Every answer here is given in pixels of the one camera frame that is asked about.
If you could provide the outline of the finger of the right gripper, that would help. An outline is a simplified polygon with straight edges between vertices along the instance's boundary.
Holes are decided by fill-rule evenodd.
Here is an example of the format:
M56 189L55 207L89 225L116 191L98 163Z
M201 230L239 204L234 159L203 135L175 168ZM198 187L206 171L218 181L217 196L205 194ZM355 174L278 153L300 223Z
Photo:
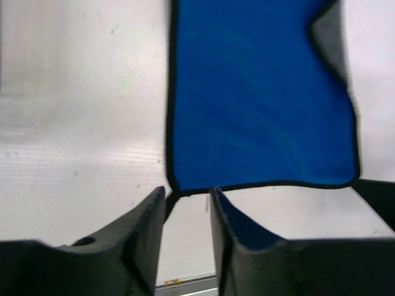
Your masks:
M377 212L394 231L395 184L394 182L357 179L351 183L353 190Z

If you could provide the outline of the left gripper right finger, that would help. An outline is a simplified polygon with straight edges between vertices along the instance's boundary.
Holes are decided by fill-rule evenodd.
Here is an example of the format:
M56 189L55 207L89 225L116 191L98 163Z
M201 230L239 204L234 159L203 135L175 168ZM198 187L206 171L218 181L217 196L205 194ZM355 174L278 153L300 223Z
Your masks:
M393 295L394 239L287 240L210 190L220 295Z

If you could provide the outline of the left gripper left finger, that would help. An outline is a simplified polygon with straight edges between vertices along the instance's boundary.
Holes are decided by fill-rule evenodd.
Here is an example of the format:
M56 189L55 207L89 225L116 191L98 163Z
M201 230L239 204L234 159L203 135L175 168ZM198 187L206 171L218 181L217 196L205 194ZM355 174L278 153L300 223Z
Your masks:
M1 295L154 295L165 189L72 245L1 242Z

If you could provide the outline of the grey towel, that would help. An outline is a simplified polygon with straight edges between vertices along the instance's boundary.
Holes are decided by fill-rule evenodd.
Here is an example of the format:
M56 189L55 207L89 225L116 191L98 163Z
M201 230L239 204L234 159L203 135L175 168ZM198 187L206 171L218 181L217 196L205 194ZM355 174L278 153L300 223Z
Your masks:
M360 177L339 1L171 1L166 212L180 198Z

